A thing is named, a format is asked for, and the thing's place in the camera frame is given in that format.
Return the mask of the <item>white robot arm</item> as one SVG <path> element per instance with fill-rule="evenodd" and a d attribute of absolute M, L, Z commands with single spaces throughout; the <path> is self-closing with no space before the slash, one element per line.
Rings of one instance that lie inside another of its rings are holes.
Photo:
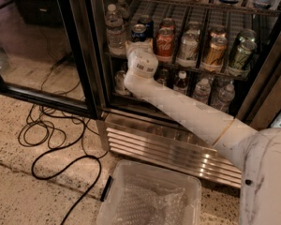
<path fill-rule="evenodd" d="M 237 118 L 156 82 L 148 42 L 126 44 L 124 85 L 211 145 L 242 172 L 240 225 L 281 225 L 281 128 L 257 131 Z"/>

